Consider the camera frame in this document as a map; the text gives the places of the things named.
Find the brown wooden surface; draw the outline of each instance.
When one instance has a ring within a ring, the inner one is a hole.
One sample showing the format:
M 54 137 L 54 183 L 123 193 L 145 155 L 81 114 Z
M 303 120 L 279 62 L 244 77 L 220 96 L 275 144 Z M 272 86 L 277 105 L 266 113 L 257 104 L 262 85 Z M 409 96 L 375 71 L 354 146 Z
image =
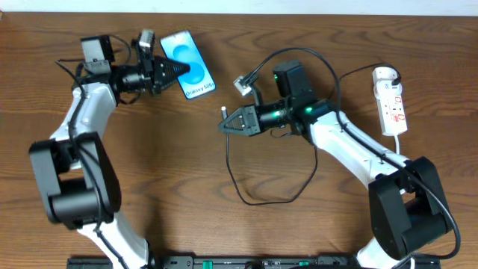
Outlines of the brown wooden surface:
M 6 13 L 0 21 L 1 268 L 64 268 L 72 255 L 101 255 L 86 238 L 48 222 L 28 148 L 48 138 L 71 105 L 72 80 L 54 60 L 81 57 L 80 37 L 130 39 L 142 28 L 159 37 L 190 29 L 217 83 L 216 92 L 194 101 L 175 85 L 120 106 L 109 120 L 104 144 L 121 183 L 122 209 L 159 253 L 314 256 L 356 252 L 371 239 L 367 191 L 325 152 L 314 181 L 290 205 L 243 205 L 227 173 L 225 138 L 216 128 L 220 106 L 233 111 L 252 101 L 240 98 L 232 81 L 277 49 L 304 46 L 322 52 L 338 74 L 377 61 L 401 71 L 409 124 L 400 136 L 402 153 L 435 163 L 462 231 L 462 251 L 444 268 L 477 267 L 478 19 Z M 332 87 L 326 68 L 291 52 L 261 71 L 264 98 L 279 97 L 273 64 L 293 58 L 326 96 Z M 344 110 L 393 149 L 393 140 L 381 136 L 371 85 L 370 71 L 347 78 Z M 232 137 L 231 151 L 240 188 L 258 199 L 288 199 L 313 165 L 312 148 L 300 137 Z M 452 248 L 449 234 L 422 251 Z

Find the power strip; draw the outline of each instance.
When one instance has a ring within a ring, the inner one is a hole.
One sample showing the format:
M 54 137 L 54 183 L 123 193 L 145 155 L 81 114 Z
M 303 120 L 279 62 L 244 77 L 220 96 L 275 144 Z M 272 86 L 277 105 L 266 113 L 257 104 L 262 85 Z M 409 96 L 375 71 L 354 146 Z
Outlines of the power strip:
M 397 72 L 390 67 L 377 67 L 373 72 L 373 93 L 379 108 L 380 127 L 385 136 L 397 136 L 407 130 L 403 110 L 402 84 L 392 85 Z

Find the green indicator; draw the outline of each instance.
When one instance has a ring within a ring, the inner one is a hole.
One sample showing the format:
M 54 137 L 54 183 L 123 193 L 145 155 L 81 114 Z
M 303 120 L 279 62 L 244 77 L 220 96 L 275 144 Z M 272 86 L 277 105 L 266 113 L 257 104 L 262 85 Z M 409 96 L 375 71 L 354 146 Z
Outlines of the green indicator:
M 212 262 L 210 262 L 210 261 L 203 261 L 203 262 L 202 262 L 202 269 L 212 269 Z

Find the wooden tabletop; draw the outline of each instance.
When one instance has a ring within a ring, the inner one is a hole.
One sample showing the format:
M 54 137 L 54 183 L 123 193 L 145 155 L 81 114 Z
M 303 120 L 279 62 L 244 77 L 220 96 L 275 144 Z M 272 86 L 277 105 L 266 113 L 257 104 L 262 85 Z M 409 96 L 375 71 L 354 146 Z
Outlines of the wooden tabletop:
M 322 53 L 338 74 L 380 61 L 398 68 L 409 124 L 400 135 L 402 154 L 434 162 L 462 232 L 462 251 L 443 268 L 476 267 L 477 18 L 6 13 L 0 20 L 0 268 L 65 268 L 70 256 L 102 254 L 47 220 L 28 148 L 58 128 L 72 102 L 72 79 L 54 60 L 81 58 L 81 37 L 129 40 L 143 28 L 158 37 L 191 30 L 217 84 L 214 93 L 193 101 L 176 84 L 160 96 L 120 105 L 109 119 L 103 142 L 121 184 L 122 210 L 158 254 L 354 253 L 373 237 L 367 190 L 325 152 L 312 183 L 289 205 L 246 206 L 229 178 L 225 136 L 217 131 L 220 107 L 233 111 L 252 102 L 232 82 L 271 52 L 303 46 Z M 279 98 L 271 70 L 290 59 L 302 61 L 318 96 L 329 94 L 325 66 L 289 52 L 260 71 L 265 100 Z M 370 73 L 344 79 L 343 110 L 393 149 L 393 138 L 380 131 Z M 249 201 L 289 199 L 313 168 L 313 149 L 301 137 L 231 140 L 232 169 Z M 420 251 L 445 254 L 453 244 L 450 233 Z

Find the white background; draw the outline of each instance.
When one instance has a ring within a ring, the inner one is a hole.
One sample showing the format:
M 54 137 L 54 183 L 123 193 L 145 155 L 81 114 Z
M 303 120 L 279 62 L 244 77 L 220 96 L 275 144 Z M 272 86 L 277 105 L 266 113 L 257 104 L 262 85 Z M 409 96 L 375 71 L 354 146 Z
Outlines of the white background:
M 478 16 L 478 0 L 0 0 L 8 11 Z

